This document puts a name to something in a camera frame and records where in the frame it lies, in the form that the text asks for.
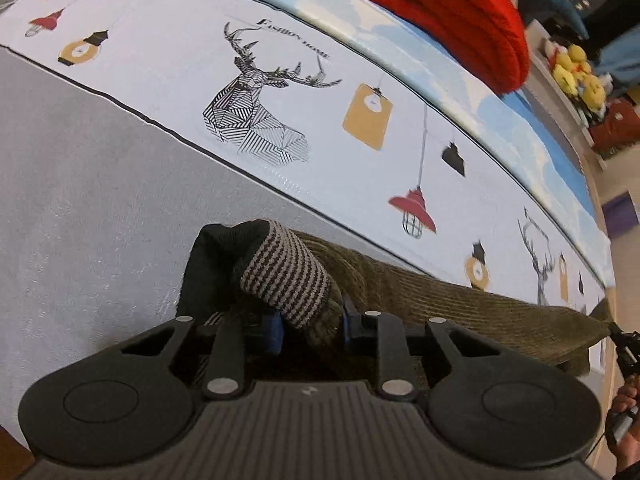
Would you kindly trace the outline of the person's right hand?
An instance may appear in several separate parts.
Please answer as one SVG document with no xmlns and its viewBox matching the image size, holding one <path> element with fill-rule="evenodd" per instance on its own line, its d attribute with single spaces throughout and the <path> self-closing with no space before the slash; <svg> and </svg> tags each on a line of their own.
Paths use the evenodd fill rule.
<svg viewBox="0 0 640 480">
<path fill-rule="evenodd" d="M 614 437 L 608 448 L 616 458 L 616 476 L 629 478 L 639 474 L 639 414 L 631 411 L 639 405 L 639 377 L 632 375 L 617 390 L 608 412 L 614 424 Z"/>
</svg>

